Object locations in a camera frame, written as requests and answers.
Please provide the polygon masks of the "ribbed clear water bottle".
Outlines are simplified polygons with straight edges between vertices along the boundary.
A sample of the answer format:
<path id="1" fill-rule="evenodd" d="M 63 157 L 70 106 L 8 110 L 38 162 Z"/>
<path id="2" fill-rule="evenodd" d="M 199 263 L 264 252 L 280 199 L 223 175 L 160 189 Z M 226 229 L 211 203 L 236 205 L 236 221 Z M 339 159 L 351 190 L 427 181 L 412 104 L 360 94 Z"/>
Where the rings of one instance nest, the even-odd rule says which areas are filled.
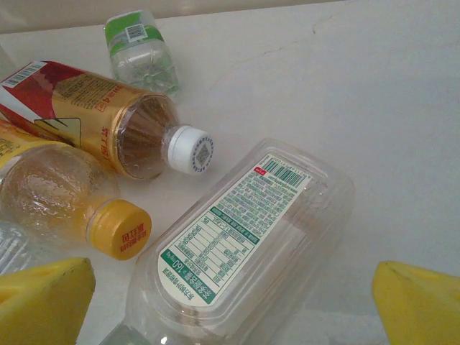
<path id="1" fill-rule="evenodd" d="M 0 221 L 0 275 L 51 262 L 55 254 L 20 227 Z"/>

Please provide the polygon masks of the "red gold tea bottle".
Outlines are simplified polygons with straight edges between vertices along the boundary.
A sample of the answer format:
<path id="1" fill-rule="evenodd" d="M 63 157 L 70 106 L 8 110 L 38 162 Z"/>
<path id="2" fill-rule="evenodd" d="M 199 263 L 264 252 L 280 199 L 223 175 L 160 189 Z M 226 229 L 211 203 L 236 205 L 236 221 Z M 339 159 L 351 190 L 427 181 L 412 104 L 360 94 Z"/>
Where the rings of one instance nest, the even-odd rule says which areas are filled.
<path id="1" fill-rule="evenodd" d="M 136 180 L 156 178 L 169 167 L 199 175 L 214 154 L 209 133 L 181 124 L 165 94 L 53 61 L 33 61 L 0 81 L 0 113 Z"/>

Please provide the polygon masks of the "clear bottle green label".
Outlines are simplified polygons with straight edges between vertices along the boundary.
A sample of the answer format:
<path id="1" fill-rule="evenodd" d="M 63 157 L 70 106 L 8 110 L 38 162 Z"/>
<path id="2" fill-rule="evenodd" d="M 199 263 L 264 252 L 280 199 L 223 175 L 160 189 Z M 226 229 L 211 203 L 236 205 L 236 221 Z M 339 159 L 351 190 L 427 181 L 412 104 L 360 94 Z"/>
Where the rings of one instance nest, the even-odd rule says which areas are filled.
<path id="1" fill-rule="evenodd" d="M 103 33 L 116 80 L 170 98 L 177 96 L 180 84 L 175 64 L 151 11 L 112 17 Z"/>

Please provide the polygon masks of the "yellow cap orange label bottle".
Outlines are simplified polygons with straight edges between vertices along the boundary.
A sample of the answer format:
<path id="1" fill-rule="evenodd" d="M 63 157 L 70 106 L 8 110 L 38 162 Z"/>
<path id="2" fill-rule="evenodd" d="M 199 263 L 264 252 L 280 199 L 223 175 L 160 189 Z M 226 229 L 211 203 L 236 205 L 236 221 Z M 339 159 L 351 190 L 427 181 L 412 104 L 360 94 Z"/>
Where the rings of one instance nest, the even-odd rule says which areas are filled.
<path id="1" fill-rule="evenodd" d="M 117 260 L 141 252 L 150 215 L 121 198 L 116 176 L 68 144 L 0 119 L 0 216 L 53 244 L 86 244 Z"/>

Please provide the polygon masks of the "square clear bottle nutrition label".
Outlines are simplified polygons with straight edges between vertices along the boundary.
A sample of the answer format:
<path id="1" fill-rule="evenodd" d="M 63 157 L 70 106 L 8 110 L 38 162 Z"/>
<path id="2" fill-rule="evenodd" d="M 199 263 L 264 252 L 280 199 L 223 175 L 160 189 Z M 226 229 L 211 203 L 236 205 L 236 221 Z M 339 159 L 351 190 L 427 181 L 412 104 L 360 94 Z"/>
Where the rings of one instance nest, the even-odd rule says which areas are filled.
<path id="1" fill-rule="evenodd" d="M 342 171 L 265 139 L 139 256 L 100 345 L 265 345 L 354 205 Z"/>

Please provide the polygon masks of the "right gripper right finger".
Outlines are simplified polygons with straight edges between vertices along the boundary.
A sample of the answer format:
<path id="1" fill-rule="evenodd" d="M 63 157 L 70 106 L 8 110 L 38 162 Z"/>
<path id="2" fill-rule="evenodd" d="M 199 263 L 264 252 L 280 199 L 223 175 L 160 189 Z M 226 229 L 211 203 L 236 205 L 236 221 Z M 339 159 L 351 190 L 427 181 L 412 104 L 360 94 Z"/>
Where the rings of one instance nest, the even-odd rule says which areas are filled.
<path id="1" fill-rule="evenodd" d="M 372 296 L 390 345 L 460 345 L 460 277 L 380 262 Z"/>

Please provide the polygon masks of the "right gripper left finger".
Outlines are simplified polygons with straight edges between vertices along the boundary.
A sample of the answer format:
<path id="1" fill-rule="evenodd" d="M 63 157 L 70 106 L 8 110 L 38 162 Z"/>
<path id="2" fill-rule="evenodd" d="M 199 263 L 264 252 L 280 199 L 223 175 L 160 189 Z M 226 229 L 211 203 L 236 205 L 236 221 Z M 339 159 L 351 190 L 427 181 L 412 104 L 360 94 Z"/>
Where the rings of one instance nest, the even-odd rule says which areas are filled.
<path id="1" fill-rule="evenodd" d="M 0 275 L 0 345 L 76 345 L 95 287 L 85 257 Z"/>

